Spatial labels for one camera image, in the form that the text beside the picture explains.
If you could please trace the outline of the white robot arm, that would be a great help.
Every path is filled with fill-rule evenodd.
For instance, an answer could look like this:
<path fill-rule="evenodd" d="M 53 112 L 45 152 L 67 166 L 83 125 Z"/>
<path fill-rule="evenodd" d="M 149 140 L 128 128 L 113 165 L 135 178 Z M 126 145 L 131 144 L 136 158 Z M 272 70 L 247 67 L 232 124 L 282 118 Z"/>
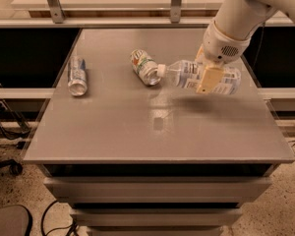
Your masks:
<path fill-rule="evenodd" d="M 198 93 L 216 88 L 225 74 L 225 65 L 239 59 L 253 33 L 276 12 L 295 24 L 295 0 L 224 0 L 206 28 L 196 56 L 204 66 Z"/>

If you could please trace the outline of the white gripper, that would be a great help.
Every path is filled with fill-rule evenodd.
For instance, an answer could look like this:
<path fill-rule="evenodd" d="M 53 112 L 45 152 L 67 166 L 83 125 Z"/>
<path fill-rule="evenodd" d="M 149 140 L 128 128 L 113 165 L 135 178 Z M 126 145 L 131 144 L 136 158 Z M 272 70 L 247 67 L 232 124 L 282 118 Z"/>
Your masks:
<path fill-rule="evenodd" d="M 204 58 L 212 63 L 231 63 L 240 58 L 249 46 L 251 36 L 239 39 L 222 32 L 212 20 L 204 34 L 202 47 L 199 48 L 195 61 L 203 63 Z M 216 66 L 206 65 L 196 93 L 209 93 L 221 81 L 224 69 Z"/>

